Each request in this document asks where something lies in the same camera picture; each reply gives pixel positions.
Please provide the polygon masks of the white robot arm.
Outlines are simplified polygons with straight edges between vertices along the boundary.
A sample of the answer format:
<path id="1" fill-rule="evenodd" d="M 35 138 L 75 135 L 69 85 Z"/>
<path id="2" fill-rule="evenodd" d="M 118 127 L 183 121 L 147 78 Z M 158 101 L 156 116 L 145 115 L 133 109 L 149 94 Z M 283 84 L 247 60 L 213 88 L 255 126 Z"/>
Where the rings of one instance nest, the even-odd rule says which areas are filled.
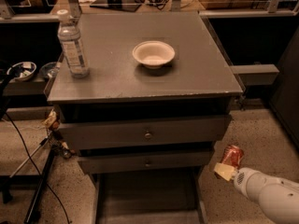
<path id="1" fill-rule="evenodd" d="M 219 162 L 214 172 L 226 181 L 233 181 L 235 189 L 258 204 L 276 224 L 299 224 L 298 183 L 246 167 L 237 170 Z"/>

